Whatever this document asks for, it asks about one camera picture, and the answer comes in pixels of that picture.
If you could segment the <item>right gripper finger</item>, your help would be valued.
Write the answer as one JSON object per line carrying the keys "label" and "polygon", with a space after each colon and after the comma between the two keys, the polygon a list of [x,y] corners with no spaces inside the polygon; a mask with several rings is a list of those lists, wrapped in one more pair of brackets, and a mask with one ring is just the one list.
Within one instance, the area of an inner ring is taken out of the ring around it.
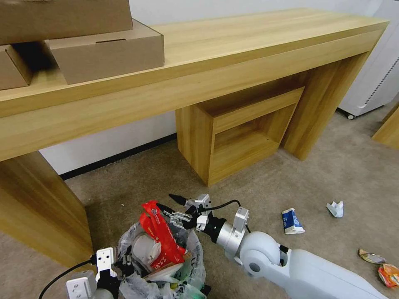
{"label": "right gripper finger", "polygon": [[169,194],[169,197],[177,204],[184,206],[186,212],[197,212],[197,204],[195,203],[195,200],[187,199],[177,194]]}
{"label": "right gripper finger", "polygon": [[178,211],[174,211],[170,207],[157,203],[157,207],[161,210],[161,212],[170,219],[170,222],[181,229],[189,230],[192,229],[192,216],[181,213]]}

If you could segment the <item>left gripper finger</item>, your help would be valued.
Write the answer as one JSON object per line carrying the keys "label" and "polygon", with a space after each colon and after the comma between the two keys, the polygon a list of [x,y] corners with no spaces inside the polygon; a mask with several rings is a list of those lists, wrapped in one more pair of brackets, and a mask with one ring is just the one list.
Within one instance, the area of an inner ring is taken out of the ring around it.
{"label": "left gripper finger", "polygon": [[135,265],[121,265],[119,269],[121,270],[121,281],[133,274],[139,274],[139,269]]}
{"label": "left gripper finger", "polygon": [[119,246],[114,265],[132,265],[132,245]]}

